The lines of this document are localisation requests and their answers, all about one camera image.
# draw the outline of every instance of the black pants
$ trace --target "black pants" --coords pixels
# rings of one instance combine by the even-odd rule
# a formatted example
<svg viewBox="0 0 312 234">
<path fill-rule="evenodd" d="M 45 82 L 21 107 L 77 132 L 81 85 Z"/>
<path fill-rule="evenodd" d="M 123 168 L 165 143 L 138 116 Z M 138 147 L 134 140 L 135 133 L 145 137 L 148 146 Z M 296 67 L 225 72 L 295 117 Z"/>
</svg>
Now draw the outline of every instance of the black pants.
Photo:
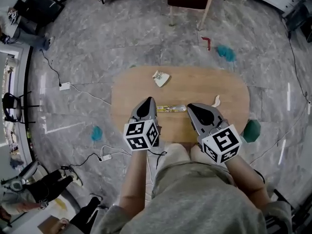
<svg viewBox="0 0 312 234">
<path fill-rule="evenodd" d="M 73 181 L 71 176 L 62 179 L 59 170 L 56 170 L 34 184 L 25 186 L 33 195 L 35 201 L 39 203 L 41 200 L 46 199 L 49 202 L 56 199 L 65 188 Z"/>
<path fill-rule="evenodd" d="M 95 211 L 99 204 L 100 201 L 96 197 L 93 197 L 90 203 L 87 206 L 82 207 L 80 212 L 73 217 L 70 223 L 75 225 L 84 234 L 89 234 L 98 212 L 94 213 L 93 217 L 90 219 L 89 222 L 88 219 L 91 217 L 92 213 Z"/>
</svg>

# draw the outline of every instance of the shoe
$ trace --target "shoe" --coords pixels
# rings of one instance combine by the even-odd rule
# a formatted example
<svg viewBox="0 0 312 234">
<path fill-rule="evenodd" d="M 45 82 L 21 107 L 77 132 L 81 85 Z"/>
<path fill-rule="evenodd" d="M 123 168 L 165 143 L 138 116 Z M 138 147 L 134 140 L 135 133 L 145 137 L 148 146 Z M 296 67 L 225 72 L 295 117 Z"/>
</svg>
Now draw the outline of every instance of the shoe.
<svg viewBox="0 0 312 234">
<path fill-rule="evenodd" d="M 82 181 L 75 172 L 71 172 L 69 176 L 73 178 L 74 183 L 76 183 L 78 186 L 82 186 Z"/>
<path fill-rule="evenodd" d="M 62 178 L 66 178 L 67 177 L 66 176 L 66 172 L 64 170 L 59 169 L 58 171 L 60 172 L 60 175 L 62 176 Z"/>
<path fill-rule="evenodd" d="M 91 197 L 96 197 L 100 202 L 102 202 L 102 200 L 103 200 L 103 197 L 102 197 L 102 196 L 96 195 L 96 194 L 94 194 L 94 193 L 90 193 L 90 196 L 91 196 Z"/>
<path fill-rule="evenodd" d="M 49 48 L 51 47 L 52 43 L 54 42 L 55 37 L 50 37 L 49 38 Z"/>
</svg>

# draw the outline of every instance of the person's hand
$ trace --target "person's hand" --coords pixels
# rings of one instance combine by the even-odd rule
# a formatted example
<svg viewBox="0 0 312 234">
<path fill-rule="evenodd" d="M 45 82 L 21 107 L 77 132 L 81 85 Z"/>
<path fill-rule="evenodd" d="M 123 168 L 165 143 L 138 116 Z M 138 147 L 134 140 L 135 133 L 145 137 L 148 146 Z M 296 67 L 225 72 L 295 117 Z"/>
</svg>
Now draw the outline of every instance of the person's hand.
<svg viewBox="0 0 312 234">
<path fill-rule="evenodd" d="M 50 230 L 50 234 L 59 233 L 60 231 L 64 230 L 68 224 L 69 224 L 69 220 L 66 218 L 62 218 L 54 226 L 52 226 Z"/>
</svg>

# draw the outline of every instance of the blue cloth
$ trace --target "blue cloth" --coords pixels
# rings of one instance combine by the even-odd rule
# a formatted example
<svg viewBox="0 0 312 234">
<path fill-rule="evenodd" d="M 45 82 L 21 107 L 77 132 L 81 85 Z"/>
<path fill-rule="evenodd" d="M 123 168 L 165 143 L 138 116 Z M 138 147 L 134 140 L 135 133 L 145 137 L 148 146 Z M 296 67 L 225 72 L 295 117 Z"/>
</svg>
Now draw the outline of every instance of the blue cloth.
<svg viewBox="0 0 312 234">
<path fill-rule="evenodd" d="M 98 126 L 95 126 L 92 131 L 91 139 L 93 141 L 98 141 L 102 139 L 102 134 L 103 134 L 103 131 Z"/>
<path fill-rule="evenodd" d="M 233 49 L 225 46 L 225 45 L 218 45 L 216 48 L 219 56 L 225 57 L 226 61 L 235 61 L 236 55 L 233 51 Z"/>
</svg>

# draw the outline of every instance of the wooden table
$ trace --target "wooden table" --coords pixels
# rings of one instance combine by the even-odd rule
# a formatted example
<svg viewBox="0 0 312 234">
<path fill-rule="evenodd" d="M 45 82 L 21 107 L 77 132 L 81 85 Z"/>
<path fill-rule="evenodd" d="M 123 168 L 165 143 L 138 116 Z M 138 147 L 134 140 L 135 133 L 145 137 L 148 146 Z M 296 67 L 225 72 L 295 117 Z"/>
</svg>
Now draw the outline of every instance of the wooden table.
<svg viewBox="0 0 312 234">
<path fill-rule="evenodd" d="M 171 76 L 161 88 L 152 78 L 157 70 Z M 225 70 L 141 66 L 124 71 L 114 82 L 111 112 L 113 121 L 121 132 L 134 107 L 149 96 L 160 106 L 195 102 L 212 105 L 215 97 L 220 95 L 221 104 L 218 110 L 224 118 L 234 124 L 239 133 L 247 124 L 248 88 L 238 76 Z M 157 118 L 162 127 L 160 139 L 170 142 L 197 142 L 197 133 L 191 126 L 187 112 L 158 113 Z"/>
</svg>

